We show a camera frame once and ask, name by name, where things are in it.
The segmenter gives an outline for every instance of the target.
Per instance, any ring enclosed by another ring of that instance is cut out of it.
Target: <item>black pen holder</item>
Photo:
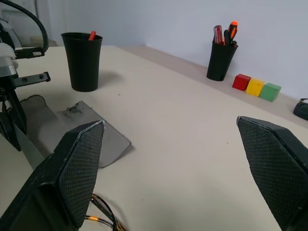
[[[206,77],[215,81],[223,81],[237,47],[237,45],[224,46],[213,42]]]
[[[64,33],[61,36],[72,88],[81,92],[96,90],[103,38],[96,35],[94,40],[89,40],[87,33]]]

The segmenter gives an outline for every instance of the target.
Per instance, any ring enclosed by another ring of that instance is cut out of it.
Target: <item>stain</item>
[[[67,111],[61,112],[62,115],[64,115],[65,117],[69,118],[69,120],[73,121],[74,119],[70,116],[70,113],[68,113]]]
[[[81,111],[81,110],[79,110],[78,109],[78,105],[79,105],[79,103],[76,103],[74,106],[72,106],[71,108],[68,108],[68,111],[70,112],[70,113],[73,113],[73,114],[75,114],[75,113],[80,113],[80,114],[82,114],[83,112]]]

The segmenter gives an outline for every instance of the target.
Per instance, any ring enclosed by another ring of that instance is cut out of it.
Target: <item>screwdriver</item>
[[[230,43],[232,42],[232,40],[234,39],[236,32],[237,32],[237,26],[238,26],[238,22],[233,21],[231,22],[228,32],[229,32],[229,36],[230,36]]]
[[[217,25],[216,27],[214,27],[214,42],[220,45],[223,44],[221,25]]]
[[[225,37],[224,45],[229,46],[230,45],[230,34],[229,34],[228,30],[224,31],[223,36]]]

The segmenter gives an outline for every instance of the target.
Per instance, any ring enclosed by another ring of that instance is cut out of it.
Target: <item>metal bracket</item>
[[[44,72],[42,74],[37,74],[33,76],[15,78],[13,80],[14,86],[16,88],[31,85],[31,84],[41,83],[41,82],[49,82],[49,81],[50,81],[50,76],[48,72]]]

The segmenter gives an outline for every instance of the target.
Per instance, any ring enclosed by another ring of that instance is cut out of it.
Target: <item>red block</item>
[[[232,87],[238,90],[245,91],[251,77],[239,74],[235,77]]]

